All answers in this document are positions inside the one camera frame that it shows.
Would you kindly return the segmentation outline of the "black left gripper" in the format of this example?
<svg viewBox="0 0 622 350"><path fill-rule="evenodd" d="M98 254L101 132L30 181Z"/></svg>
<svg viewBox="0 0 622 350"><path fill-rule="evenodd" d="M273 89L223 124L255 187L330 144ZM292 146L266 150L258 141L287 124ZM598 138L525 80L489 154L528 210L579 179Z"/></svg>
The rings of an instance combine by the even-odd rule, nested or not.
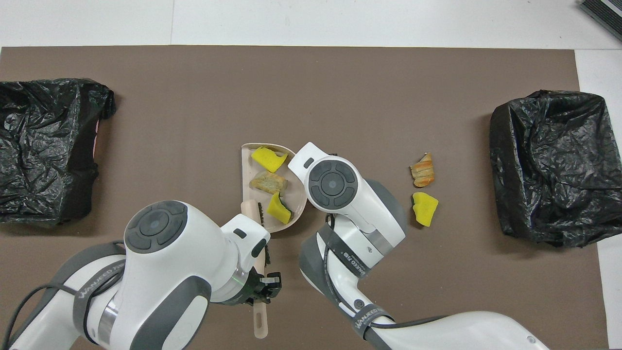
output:
<svg viewBox="0 0 622 350"><path fill-rule="evenodd" d="M272 272L264 275L248 275L247 281L242 286L238 294L233 297L233 305L271 303L271 292L263 291L264 288L282 288L280 272Z"/></svg>

